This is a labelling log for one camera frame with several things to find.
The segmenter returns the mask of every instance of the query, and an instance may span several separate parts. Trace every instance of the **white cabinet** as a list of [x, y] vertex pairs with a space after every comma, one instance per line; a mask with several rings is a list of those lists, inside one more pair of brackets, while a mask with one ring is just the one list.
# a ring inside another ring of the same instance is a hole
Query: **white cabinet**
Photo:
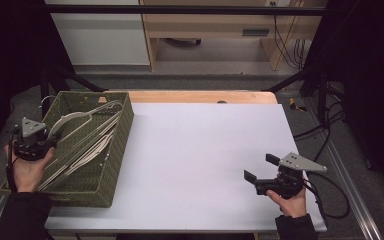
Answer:
[[[46, 0], [47, 4], [138, 5], [137, 0]], [[140, 14], [59, 14], [55, 25], [73, 65], [149, 65]]]

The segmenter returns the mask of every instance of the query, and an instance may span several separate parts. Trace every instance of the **green basket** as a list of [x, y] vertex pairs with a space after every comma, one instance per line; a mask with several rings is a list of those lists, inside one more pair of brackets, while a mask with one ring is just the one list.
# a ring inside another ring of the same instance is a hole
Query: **green basket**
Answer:
[[[54, 100], [43, 119], [49, 128], [60, 120], [61, 116], [74, 112], [88, 112], [116, 100], [121, 101], [121, 105], [95, 113], [90, 121], [87, 121], [88, 117], [70, 120], [61, 128], [62, 139], [64, 137], [66, 139], [58, 143], [54, 153], [55, 159], [58, 160], [46, 168], [44, 181], [93, 144], [99, 133], [95, 130], [114, 116], [114, 112], [120, 111], [111, 141], [104, 150], [58, 184], [42, 191], [53, 200], [54, 206], [110, 207], [112, 205], [134, 116], [127, 92], [63, 91]], [[8, 192], [9, 188], [4, 183], [0, 190]]]

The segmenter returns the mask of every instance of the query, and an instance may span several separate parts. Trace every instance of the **table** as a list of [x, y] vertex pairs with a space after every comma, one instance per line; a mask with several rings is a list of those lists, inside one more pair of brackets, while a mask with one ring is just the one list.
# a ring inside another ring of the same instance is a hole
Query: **table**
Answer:
[[[47, 229], [107, 233], [276, 229], [278, 206], [256, 195], [243, 179], [244, 169], [260, 178], [276, 177], [277, 167], [265, 162], [266, 152], [279, 157], [297, 152], [283, 108], [275, 104], [272, 93], [131, 91], [130, 96], [135, 118], [112, 207], [53, 208]], [[211, 104], [220, 100], [236, 104]], [[307, 196], [316, 230], [325, 231], [314, 196]]]

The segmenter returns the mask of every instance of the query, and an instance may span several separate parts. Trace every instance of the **person's hand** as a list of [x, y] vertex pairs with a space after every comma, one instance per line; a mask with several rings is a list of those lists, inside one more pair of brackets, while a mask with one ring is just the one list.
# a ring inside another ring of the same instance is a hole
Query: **person's hand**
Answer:
[[[5, 152], [8, 156], [9, 146], [5, 146]], [[54, 158], [54, 148], [50, 148], [43, 159], [37, 161], [26, 161], [17, 158], [12, 154], [14, 169], [14, 181], [18, 192], [34, 192], [42, 181], [45, 167]]]
[[290, 199], [283, 199], [279, 194], [272, 190], [267, 190], [267, 196], [273, 200], [273, 202], [277, 203], [280, 206], [280, 209], [283, 212], [285, 217], [303, 217], [307, 215], [307, 207], [305, 201], [305, 188]]

